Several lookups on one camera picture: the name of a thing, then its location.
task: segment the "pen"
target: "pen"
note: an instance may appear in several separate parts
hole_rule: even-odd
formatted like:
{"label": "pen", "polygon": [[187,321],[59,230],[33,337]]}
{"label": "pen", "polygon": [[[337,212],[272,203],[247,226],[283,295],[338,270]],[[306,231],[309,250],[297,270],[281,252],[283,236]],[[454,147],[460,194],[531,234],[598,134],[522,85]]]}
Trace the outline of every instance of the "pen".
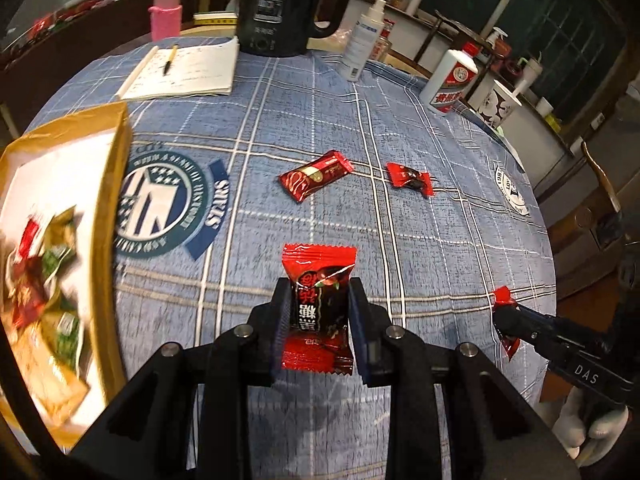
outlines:
{"label": "pen", "polygon": [[164,64],[164,69],[162,70],[162,75],[166,75],[166,73],[169,72],[169,67],[171,66],[171,62],[174,60],[175,53],[176,53],[177,50],[178,50],[178,46],[174,45],[174,47],[171,49],[171,53],[169,54],[169,59]]}

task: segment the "black kettle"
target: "black kettle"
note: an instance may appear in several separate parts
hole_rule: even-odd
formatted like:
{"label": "black kettle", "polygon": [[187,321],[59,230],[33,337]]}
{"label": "black kettle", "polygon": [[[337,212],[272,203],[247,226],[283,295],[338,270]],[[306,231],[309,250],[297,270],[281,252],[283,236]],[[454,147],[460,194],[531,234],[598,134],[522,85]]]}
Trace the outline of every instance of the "black kettle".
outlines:
{"label": "black kettle", "polygon": [[329,25],[318,27],[320,0],[239,0],[236,34],[240,50],[258,56],[289,57],[306,51],[309,38],[326,38],[342,21],[349,0],[337,0]]}

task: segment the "open notebook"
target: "open notebook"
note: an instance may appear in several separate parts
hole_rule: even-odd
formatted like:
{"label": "open notebook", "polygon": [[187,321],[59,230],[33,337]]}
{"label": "open notebook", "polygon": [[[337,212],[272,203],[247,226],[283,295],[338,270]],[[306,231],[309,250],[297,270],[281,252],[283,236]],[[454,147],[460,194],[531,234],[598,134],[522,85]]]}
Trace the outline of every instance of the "open notebook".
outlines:
{"label": "open notebook", "polygon": [[178,48],[171,68],[162,74],[171,49],[153,47],[127,77],[116,95],[122,100],[198,94],[231,94],[238,38],[226,43]]}

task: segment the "patterned cup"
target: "patterned cup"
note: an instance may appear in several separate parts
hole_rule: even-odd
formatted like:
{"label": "patterned cup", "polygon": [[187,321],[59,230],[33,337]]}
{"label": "patterned cup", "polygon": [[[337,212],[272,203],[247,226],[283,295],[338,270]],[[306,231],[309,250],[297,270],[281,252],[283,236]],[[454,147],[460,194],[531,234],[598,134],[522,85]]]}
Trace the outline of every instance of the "patterned cup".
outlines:
{"label": "patterned cup", "polygon": [[485,123],[492,128],[497,128],[519,106],[522,104],[518,98],[500,82],[494,81],[494,87],[478,108],[478,113]]}

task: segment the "blue tablecloth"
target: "blue tablecloth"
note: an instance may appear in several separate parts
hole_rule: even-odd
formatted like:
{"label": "blue tablecloth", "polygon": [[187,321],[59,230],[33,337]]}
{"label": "blue tablecloth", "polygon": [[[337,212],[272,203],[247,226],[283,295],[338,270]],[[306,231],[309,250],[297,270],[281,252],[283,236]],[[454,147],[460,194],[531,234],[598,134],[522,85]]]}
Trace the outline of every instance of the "blue tablecloth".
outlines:
{"label": "blue tablecloth", "polygon": [[[113,101],[149,49],[92,62],[31,128]],[[338,60],[240,54],[229,96],[129,104],[134,143],[114,273],[127,375],[165,341],[207,343],[244,322],[284,275],[283,244],[314,242],[356,246],[353,276],[395,323],[436,345],[475,342],[533,402],[546,363],[526,345],[508,362],[490,311],[492,291],[507,285],[523,304],[555,313],[551,250],[526,174],[459,113],[426,110],[423,79],[370,63],[347,83]],[[294,202],[276,176],[331,149],[355,172]],[[393,188],[389,161],[428,171],[435,196]],[[357,374],[283,373],[271,390],[250,393],[255,475],[383,475],[389,405],[388,389],[367,390]]]}

